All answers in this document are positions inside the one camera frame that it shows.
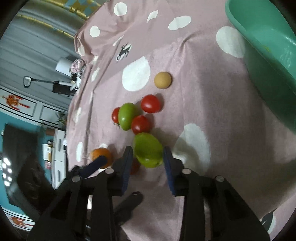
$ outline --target white polka dot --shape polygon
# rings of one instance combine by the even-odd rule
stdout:
[[[180,159],[186,168],[200,175],[205,174],[210,165],[210,145],[204,132],[196,124],[184,126],[184,131],[178,138],[173,157]]]
[[[82,142],[79,142],[76,148],[76,161],[78,162],[81,161],[82,148],[83,148],[83,144]]]
[[[105,144],[105,143],[103,143],[103,144],[101,144],[101,145],[99,146],[99,148],[106,148],[106,149],[108,149],[108,145]]]
[[[143,56],[123,69],[122,85],[128,91],[138,91],[148,83],[150,74],[148,60]]]
[[[219,47],[225,52],[237,58],[243,58],[245,53],[244,39],[241,34],[232,27],[225,26],[216,34]]]
[[[124,37],[124,35],[121,36],[121,37],[119,37],[112,45],[115,46],[118,43],[118,41],[120,41],[121,39],[123,39],[123,37]]]
[[[158,10],[151,12],[147,18],[147,22],[149,22],[150,19],[156,18],[157,14],[158,14]]]
[[[99,71],[100,71],[100,68],[98,67],[98,68],[93,72],[93,74],[91,75],[91,81],[92,81],[92,82],[96,79],[96,76],[98,75]]]
[[[91,64],[92,65],[95,65],[96,64],[96,61],[98,60],[99,56],[94,56],[93,60],[91,61]]]
[[[81,114],[81,107],[79,107],[77,109],[77,112],[76,112],[76,115],[74,116],[74,122],[77,123],[79,121],[79,117],[80,117],[80,114]]]
[[[94,95],[94,92],[92,91],[92,92],[91,92],[91,96],[89,97],[89,103],[92,102],[93,95]]]
[[[177,30],[179,28],[184,28],[191,22],[190,16],[181,16],[174,18],[173,21],[168,25],[169,30]]]
[[[96,38],[100,35],[101,31],[97,26],[92,26],[91,29],[89,30],[89,34],[93,37]]]
[[[115,15],[123,16],[127,13],[127,11],[128,11],[128,6],[125,3],[119,2],[115,4],[115,7],[114,7]]]
[[[82,45],[80,45],[80,46],[78,47],[78,54],[79,54],[80,56],[85,56],[84,47],[83,47]]]

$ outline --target screw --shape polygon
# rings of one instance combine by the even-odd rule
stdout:
[[[112,168],[107,168],[105,170],[105,173],[107,173],[107,174],[112,174],[113,172],[114,172],[114,170]]]
[[[216,179],[216,181],[218,181],[220,183],[224,182],[224,177],[222,177],[222,176],[217,176],[215,179]]]
[[[191,170],[188,169],[188,168],[184,168],[184,169],[182,170],[182,173],[183,173],[183,174],[190,174],[190,173],[191,173]]]
[[[79,176],[74,176],[74,177],[72,177],[72,182],[74,182],[74,183],[79,182],[80,179],[81,179],[81,177],[79,177]]]

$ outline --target cherry tomato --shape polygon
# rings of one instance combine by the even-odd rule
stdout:
[[[145,116],[139,115],[133,119],[133,122],[131,123],[131,129],[135,135],[141,132],[150,132],[151,124]]]
[[[161,109],[160,101],[155,95],[146,95],[141,101],[141,108],[147,113],[156,113]]]
[[[133,159],[133,163],[131,165],[131,175],[136,174],[140,169],[141,163],[137,160],[137,158]]]
[[[95,149],[91,152],[91,160],[92,161],[97,159],[99,156],[105,156],[107,158],[106,165],[100,167],[101,169],[107,168],[112,165],[113,157],[112,157],[111,152],[108,149],[102,147],[102,148]]]
[[[159,140],[149,133],[135,136],[133,153],[144,167],[154,168],[163,163],[163,147]]]
[[[125,103],[118,112],[119,125],[122,130],[128,131],[131,128],[133,119],[138,115],[135,104]]]
[[[112,112],[112,121],[116,124],[119,124],[119,120],[118,120],[118,112],[119,112],[120,107],[117,107],[113,110]]]

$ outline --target teal wall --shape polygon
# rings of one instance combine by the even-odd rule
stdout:
[[[45,176],[46,178],[51,182],[51,173],[50,170],[46,170],[44,168],[44,160],[42,156],[42,144],[45,144],[47,140],[53,140],[52,136],[46,136],[45,130],[41,128],[40,126],[33,125],[31,123],[19,120],[17,118],[14,118],[12,116],[9,116],[7,114],[4,114],[3,112],[0,112],[0,131],[4,129],[5,124],[10,124],[12,126],[15,126],[17,128],[23,129],[25,131],[29,132],[39,132],[38,134],[38,143],[37,143],[37,156],[40,162],[41,167],[45,170]],[[0,152],[2,152],[3,148],[3,138],[0,137]],[[19,213],[19,214],[25,214],[19,207],[16,207],[14,205],[11,205],[8,202],[4,182],[2,179],[2,171],[0,170],[0,205],[3,208],[9,209],[13,212]]]

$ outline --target green basin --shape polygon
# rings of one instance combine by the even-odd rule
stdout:
[[[228,19],[245,40],[250,78],[273,113],[296,133],[296,36],[269,0],[228,0]]]

